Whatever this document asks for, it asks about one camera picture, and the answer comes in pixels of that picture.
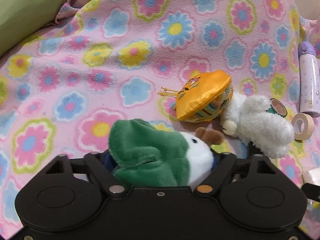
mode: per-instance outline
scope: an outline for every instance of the blanket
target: blanket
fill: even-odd
[[[281,100],[291,120],[300,100],[298,44],[311,42],[320,56],[319,28],[294,0],[68,0],[55,26],[0,59],[0,234],[21,228],[15,196],[46,163],[105,151],[117,119],[143,118],[166,131],[212,125],[178,122],[175,99],[157,94],[162,86],[180,90],[190,77],[222,69],[236,91]],[[274,161],[298,186],[303,169],[320,166],[314,121],[313,136]],[[214,149],[246,154],[230,137]],[[310,205],[300,228],[317,237],[319,218],[319,205]]]

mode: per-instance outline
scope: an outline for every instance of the white thermos bottle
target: white thermos bottle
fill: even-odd
[[[299,44],[300,113],[320,116],[320,77],[316,52],[309,42]]]

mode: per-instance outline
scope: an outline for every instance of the white plush toy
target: white plush toy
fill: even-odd
[[[284,157],[294,140],[294,129],[280,115],[267,113],[269,108],[270,100],[263,96],[235,92],[220,115],[223,132],[246,145],[252,141],[269,158]]]

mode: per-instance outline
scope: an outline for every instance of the yellow satin pouch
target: yellow satin pouch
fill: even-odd
[[[221,113],[232,95],[231,77],[224,71],[196,75],[176,94],[177,118],[185,122],[209,122]]]

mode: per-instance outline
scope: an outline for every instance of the tape roll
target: tape roll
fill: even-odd
[[[294,128],[294,138],[300,141],[308,140],[315,129],[315,123],[308,114],[296,114],[292,119],[291,124]]]

